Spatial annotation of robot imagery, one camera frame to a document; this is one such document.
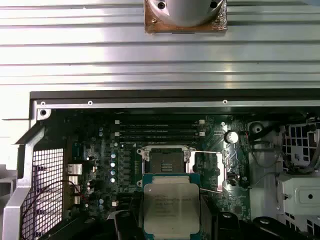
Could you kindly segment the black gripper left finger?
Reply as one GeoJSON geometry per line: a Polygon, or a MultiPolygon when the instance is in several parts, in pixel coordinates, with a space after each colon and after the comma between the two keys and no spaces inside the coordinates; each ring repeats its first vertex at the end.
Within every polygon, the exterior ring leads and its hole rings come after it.
{"type": "Polygon", "coordinates": [[[131,196],[105,218],[89,218],[83,227],[72,236],[73,240],[143,240],[143,197],[131,196]]]}

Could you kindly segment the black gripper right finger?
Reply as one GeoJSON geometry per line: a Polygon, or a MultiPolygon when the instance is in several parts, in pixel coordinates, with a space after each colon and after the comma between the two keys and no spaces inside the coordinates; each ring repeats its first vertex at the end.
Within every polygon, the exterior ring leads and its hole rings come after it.
{"type": "Polygon", "coordinates": [[[202,240],[275,240],[276,237],[243,221],[229,211],[221,211],[208,196],[200,197],[200,238],[202,240]]]}

